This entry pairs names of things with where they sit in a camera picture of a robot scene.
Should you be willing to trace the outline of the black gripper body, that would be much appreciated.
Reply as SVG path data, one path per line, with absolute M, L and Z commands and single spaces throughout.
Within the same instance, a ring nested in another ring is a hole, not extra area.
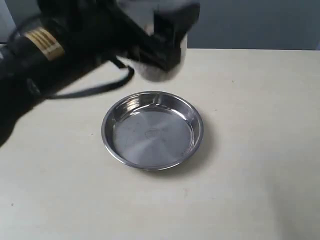
M 43 24 L 68 55 L 124 55 L 142 30 L 114 0 L 39 0 Z

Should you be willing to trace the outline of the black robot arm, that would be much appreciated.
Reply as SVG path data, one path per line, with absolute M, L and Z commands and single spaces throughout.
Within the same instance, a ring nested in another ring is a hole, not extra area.
M 140 27 L 115 0 L 39 0 L 0 49 L 0 141 L 45 100 L 91 97 L 126 85 L 134 69 L 121 58 L 165 73 L 182 62 L 181 43 L 200 16 L 197 1 L 153 11 L 153 33 Z M 60 90 L 111 62 L 126 76 L 76 92 Z

